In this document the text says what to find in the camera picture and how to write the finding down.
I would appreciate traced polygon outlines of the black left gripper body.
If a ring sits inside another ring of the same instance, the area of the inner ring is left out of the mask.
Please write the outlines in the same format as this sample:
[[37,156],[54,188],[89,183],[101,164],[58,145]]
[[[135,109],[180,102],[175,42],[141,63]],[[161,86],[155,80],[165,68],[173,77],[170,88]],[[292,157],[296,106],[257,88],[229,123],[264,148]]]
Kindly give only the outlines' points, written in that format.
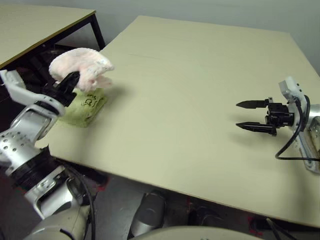
[[73,92],[74,86],[70,85],[69,83],[59,83],[55,86],[46,85],[43,88],[42,93],[44,95],[47,95],[55,100],[57,100],[59,103],[61,103],[64,107],[68,107],[72,101],[75,99],[77,94]]

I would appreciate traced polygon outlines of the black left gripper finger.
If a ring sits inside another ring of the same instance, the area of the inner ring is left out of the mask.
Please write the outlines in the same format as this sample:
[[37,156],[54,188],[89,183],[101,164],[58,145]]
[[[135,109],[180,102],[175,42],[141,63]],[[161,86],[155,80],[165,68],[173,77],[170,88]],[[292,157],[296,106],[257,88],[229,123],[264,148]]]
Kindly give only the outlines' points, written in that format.
[[77,86],[80,79],[80,72],[74,71],[69,73],[59,84],[58,90],[61,92],[72,92]]

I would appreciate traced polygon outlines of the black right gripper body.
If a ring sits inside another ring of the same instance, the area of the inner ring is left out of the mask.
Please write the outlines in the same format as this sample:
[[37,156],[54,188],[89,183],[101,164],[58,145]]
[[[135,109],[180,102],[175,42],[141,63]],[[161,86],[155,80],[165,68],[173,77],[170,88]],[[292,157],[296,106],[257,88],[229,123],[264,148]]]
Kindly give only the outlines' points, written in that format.
[[267,108],[264,133],[276,136],[277,129],[291,127],[294,124],[295,114],[289,112],[286,105],[274,103],[271,97],[264,100],[264,105]]

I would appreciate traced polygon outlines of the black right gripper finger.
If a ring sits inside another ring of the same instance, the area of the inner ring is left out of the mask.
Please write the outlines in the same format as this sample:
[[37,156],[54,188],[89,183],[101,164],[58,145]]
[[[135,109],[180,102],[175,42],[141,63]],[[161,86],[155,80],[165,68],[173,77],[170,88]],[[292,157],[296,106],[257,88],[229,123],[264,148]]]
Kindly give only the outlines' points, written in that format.
[[257,108],[266,108],[269,105],[269,100],[246,100],[236,104],[237,107],[245,109],[257,109]]
[[236,123],[235,125],[240,127],[241,129],[251,132],[265,133],[272,136],[277,135],[277,129],[270,124],[261,124],[259,122],[241,122]]

